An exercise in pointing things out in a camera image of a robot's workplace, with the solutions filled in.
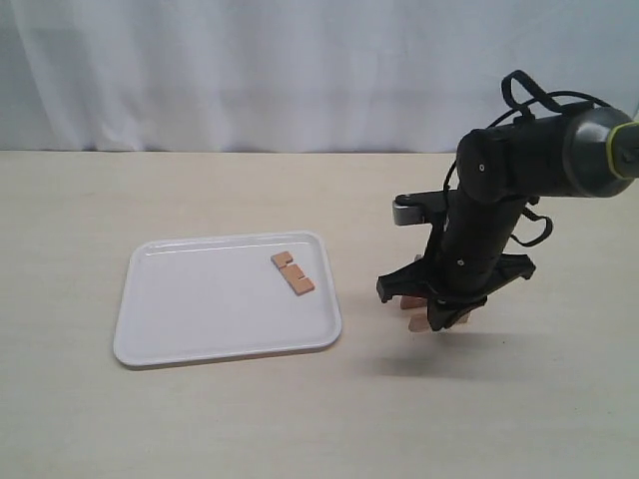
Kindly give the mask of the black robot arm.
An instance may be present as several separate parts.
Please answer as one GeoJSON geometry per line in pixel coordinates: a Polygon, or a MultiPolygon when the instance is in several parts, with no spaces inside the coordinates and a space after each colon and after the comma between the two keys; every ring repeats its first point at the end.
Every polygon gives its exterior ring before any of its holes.
{"type": "Polygon", "coordinates": [[[504,249],[520,218],[544,223],[526,246],[550,236],[552,220],[531,210],[540,199],[612,198],[637,179],[638,125],[602,107],[475,129],[459,142],[455,163],[456,189],[394,199],[397,225],[427,224],[431,232],[422,257],[376,282],[382,302],[425,299],[433,331],[452,327],[509,283],[532,277],[532,260],[504,249]]]}

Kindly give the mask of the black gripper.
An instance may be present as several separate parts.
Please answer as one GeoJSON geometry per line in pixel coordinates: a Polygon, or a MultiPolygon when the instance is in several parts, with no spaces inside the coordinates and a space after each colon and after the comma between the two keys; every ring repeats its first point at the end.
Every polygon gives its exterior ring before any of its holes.
{"type": "Polygon", "coordinates": [[[424,297],[432,331],[453,327],[483,307],[488,295],[535,272],[527,255],[504,252],[528,198],[511,197],[491,205],[466,194],[443,199],[444,213],[430,225],[422,258],[380,276],[376,283],[382,302],[396,295],[424,297]]]}

